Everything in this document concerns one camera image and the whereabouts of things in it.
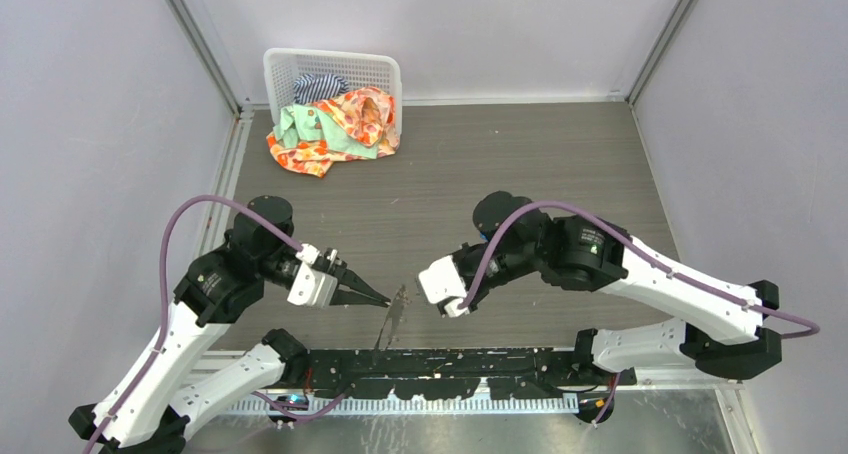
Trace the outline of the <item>metal keyring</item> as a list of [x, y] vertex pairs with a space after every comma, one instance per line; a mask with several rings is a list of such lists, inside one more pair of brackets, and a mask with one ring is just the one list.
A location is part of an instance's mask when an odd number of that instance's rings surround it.
[[405, 285], [401, 285], [392, 298], [391, 307], [405, 307], [408, 302], [408, 293]]

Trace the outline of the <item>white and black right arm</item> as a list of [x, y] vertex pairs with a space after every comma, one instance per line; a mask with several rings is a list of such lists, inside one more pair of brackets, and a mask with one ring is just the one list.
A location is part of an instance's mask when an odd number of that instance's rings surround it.
[[472, 215], [483, 242], [447, 255], [450, 284], [437, 303], [456, 317], [494, 289], [537, 274], [564, 291], [618, 296], [668, 314], [656, 324], [578, 332], [574, 377], [596, 384], [631, 368], [692, 366], [711, 376], [750, 380], [783, 359], [782, 337], [765, 327], [779, 307], [767, 280], [738, 285], [688, 268], [597, 217], [552, 217], [526, 197], [496, 191]]

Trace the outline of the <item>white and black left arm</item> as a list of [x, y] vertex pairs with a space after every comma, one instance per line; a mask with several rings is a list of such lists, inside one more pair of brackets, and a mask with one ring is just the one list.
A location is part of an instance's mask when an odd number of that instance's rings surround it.
[[223, 243], [196, 258], [175, 287], [160, 286], [160, 325], [121, 382], [100, 402], [77, 407], [69, 423], [87, 451], [179, 453], [209, 421], [274, 383], [298, 386], [306, 348], [282, 329], [269, 331], [241, 358], [206, 379], [186, 377], [207, 350], [258, 302], [267, 284], [295, 306], [389, 306], [335, 249], [293, 238], [291, 204], [260, 196], [235, 206]]

